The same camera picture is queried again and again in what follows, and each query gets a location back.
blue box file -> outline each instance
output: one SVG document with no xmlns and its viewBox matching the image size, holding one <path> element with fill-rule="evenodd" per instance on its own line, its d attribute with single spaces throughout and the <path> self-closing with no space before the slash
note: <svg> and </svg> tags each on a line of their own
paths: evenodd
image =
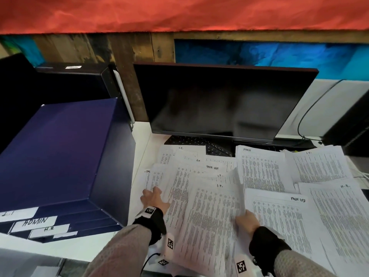
<svg viewBox="0 0 369 277">
<path fill-rule="evenodd" d="M 57 216 L 55 222 L 51 224 L 45 225 L 43 222 L 45 219 L 48 219 L 50 217 L 45 218 L 35 218 L 35 219 L 27 219 L 27 220 L 21 220 L 17 222 L 6 222 L 6 223 L 0 223 L 0 233 L 11 233 L 12 228 L 18 223 L 18 225 L 21 226 L 30 226 L 32 229 L 40 228 L 40 224 L 42 224 L 44 227 L 54 226 L 54 225 L 61 225 L 61 224 L 67 224 L 67 223 L 77 223 L 77 222 L 85 222 L 90 220 L 99 220 L 99 219 L 105 219 L 109 218 L 108 214 L 105 214 L 101 210 L 96 211 L 90 211 L 90 212 L 83 212 L 83 213 L 76 213 L 76 214 L 69 214 L 64 216 Z"/>
<path fill-rule="evenodd" d="M 117 225 L 117 222 L 111 218 L 101 219 L 101 220 L 91 220 L 88 222 L 78 222 L 71 223 L 68 228 L 68 232 L 79 231 L 79 230 L 87 230 L 94 228 L 102 228 L 105 226 Z M 28 239 L 32 230 L 20 231 L 20 232 L 12 232 L 10 235 Z"/>
<path fill-rule="evenodd" d="M 116 98 L 42 106 L 0 155 L 0 222 L 102 209 L 125 226 L 134 151 Z"/>
<path fill-rule="evenodd" d="M 81 230 L 78 231 L 76 235 L 73 236 L 67 236 L 67 237 L 60 237 L 60 238 L 54 238 L 54 236 L 47 236 L 47 237 L 40 237 L 32 239 L 32 241 L 41 242 L 41 243 L 48 243 L 48 242 L 54 242 L 54 241 L 60 241 L 60 240 L 66 240 L 66 239 L 72 239 L 72 238 L 78 238 L 78 237 L 84 237 L 84 236 L 90 236 L 90 235 L 96 235 L 101 233 L 108 233 L 108 232 L 115 232 L 121 230 L 122 227 L 120 225 L 114 225 L 114 226 L 106 226 L 103 228 L 94 228 L 94 229 L 87 229 L 87 230 Z"/>
</svg>

white desk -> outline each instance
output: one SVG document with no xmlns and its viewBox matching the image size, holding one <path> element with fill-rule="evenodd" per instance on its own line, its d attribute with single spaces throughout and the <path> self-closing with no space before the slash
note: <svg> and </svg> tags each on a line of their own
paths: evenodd
<svg viewBox="0 0 369 277">
<path fill-rule="evenodd" d="M 158 150 L 169 138 L 169 135 L 152 134 L 149 123 L 136 122 L 133 129 L 133 137 L 136 141 L 136 150 L 132 184 L 135 184 L 135 181 L 138 181 L 136 177 L 138 169 L 150 168 L 155 163 Z M 348 163 L 352 169 L 353 175 L 360 176 L 355 172 L 357 168 L 350 159 L 348 159 Z M 361 188 L 367 188 L 367 186 L 365 186 L 365 179 L 356 178 L 356 180 L 360 183 Z M 0 248 L 75 260 L 92 261 L 113 235 L 114 233 L 111 232 L 41 244 L 11 235 L 0 234 Z"/>
</svg>

red fabric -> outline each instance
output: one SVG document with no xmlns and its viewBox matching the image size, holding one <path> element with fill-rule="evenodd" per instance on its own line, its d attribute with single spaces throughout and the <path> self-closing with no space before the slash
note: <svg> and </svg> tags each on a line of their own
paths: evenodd
<svg viewBox="0 0 369 277">
<path fill-rule="evenodd" d="M 0 0 L 0 34 L 369 29 L 369 0 Z"/>
</svg>

black monitor screen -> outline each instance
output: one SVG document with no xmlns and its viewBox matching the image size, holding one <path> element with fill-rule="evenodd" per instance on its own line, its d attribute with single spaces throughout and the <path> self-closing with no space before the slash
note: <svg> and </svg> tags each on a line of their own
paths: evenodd
<svg viewBox="0 0 369 277">
<path fill-rule="evenodd" d="M 317 69 L 136 63 L 152 132 L 272 140 Z"/>
</svg>

person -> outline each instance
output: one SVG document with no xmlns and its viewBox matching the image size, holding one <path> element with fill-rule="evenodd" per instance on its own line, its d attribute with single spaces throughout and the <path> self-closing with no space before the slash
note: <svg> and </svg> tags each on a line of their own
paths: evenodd
<svg viewBox="0 0 369 277">
<path fill-rule="evenodd" d="M 163 216 L 170 206 L 161 200 L 158 187 L 154 187 L 152 192 L 145 189 L 142 193 L 145 216 L 138 217 L 132 225 L 119 231 L 89 264 L 83 277 L 140 276 L 149 245 L 157 242 L 161 233 L 165 232 Z M 268 228 L 260 226 L 252 212 L 247 210 L 244 215 L 236 217 L 236 223 L 251 237 L 249 251 L 263 275 L 335 276 L 307 257 L 292 251 Z"/>
</svg>

